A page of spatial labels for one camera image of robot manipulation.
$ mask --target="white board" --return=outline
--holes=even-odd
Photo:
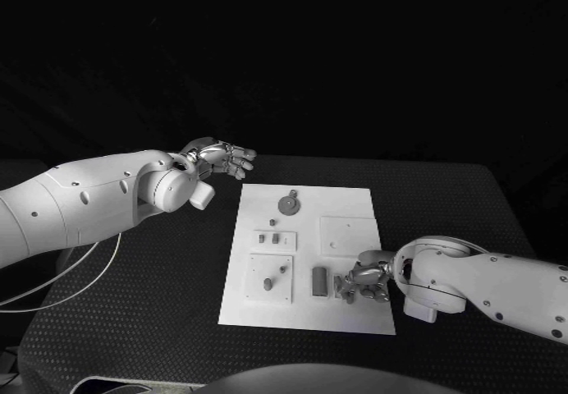
[[[299,192],[300,212],[295,216],[286,216],[279,211],[279,201],[289,195],[292,189]],[[322,218],[334,218],[331,228],[338,226],[336,231],[321,230]],[[348,224],[352,225],[357,237],[352,228],[345,232],[347,229],[341,224],[347,227]],[[287,246],[277,248],[270,244],[274,232],[287,233],[287,236],[293,236],[295,233],[296,251]],[[261,245],[261,250],[260,234],[266,234],[264,242],[269,243]],[[349,255],[338,255],[334,252],[331,255],[323,255],[322,239],[332,238],[341,244],[341,253]],[[347,301],[338,300],[334,294],[334,275],[345,276],[354,268],[357,261],[354,249],[361,245],[377,246],[377,249],[381,245],[370,189],[243,185],[220,324],[394,335],[390,303],[380,304],[358,293],[355,303],[348,305]],[[257,259],[256,263],[251,263],[251,256]],[[274,256],[293,260],[289,262],[292,269],[287,270],[290,287],[287,282],[283,282],[286,278],[276,272],[285,260],[279,260]],[[248,271],[257,269],[259,264],[267,271],[259,274],[254,271],[251,274]],[[312,295],[313,267],[328,268],[329,297]],[[282,280],[282,286],[277,288],[274,282],[273,289],[266,291],[264,277]]]

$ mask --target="table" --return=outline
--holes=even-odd
[[[248,183],[370,188],[385,250],[446,235],[535,257],[479,165],[289,156],[260,156],[254,164]],[[396,337],[218,325],[241,183],[224,175],[208,182],[217,190],[208,209],[187,204],[148,219],[123,235],[100,282],[37,314],[21,349],[32,393],[70,392],[91,375],[207,384],[263,366],[312,362],[383,369],[463,392],[568,389],[568,346],[495,323],[471,304],[436,324],[410,318],[394,283]],[[47,303],[93,280],[114,246],[116,237],[54,285]]]

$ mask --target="black mat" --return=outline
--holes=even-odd
[[[485,167],[277,156],[254,164],[250,183],[370,188],[385,250],[446,235],[534,257]],[[224,175],[208,182],[217,197],[207,211],[188,204],[129,231],[101,281],[38,313],[21,350],[29,392],[68,392],[90,375],[211,383],[309,362],[384,369],[463,392],[568,390],[568,346],[495,323],[472,305],[424,323],[404,315],[396,286],[397,337],[218,325],[241,183]],[[116,237],[55,284],[47,302],[93,280],[114,246]]]

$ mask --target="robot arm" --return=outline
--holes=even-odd
[[[388,253],[365,252],[367,265],[355,267],[347,282],[394,278],[410,316],[434,323],[439,311],[463,312],[471,300],[498,323],[568,344],[567,266],[489,253],[443,236],[421,238],[396,255]]]
[[[202,178],[225,172],[243,179],[256,152],[212,138],[187,149],[65,163],[0,190],[0,268],[42,252],[106,240],[188,201],[205,209],[215,191]]]

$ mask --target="textured fabric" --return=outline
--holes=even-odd
[[[535,257],[482,166],[285,156],[260,156],[254,165],[250,183],[370,188],[385,250],[445,235]],[[384,369],[463,392],[568,390],[568,346],[495,323],[472,305],[463,314],[440,313],[436,324],[421,322],[403,313],[394,283],[396,337],[218,325],[241,183],[224,175],[208,182],[217,190],[208,209],[187,204],[146,220],[123,235],[100,282],[37,314],[21,349],[31,393],[68,392],[91,375],[211,383],[310,362]],[[116,237],[54,285],[47,303],[93,280],[114,246]]]

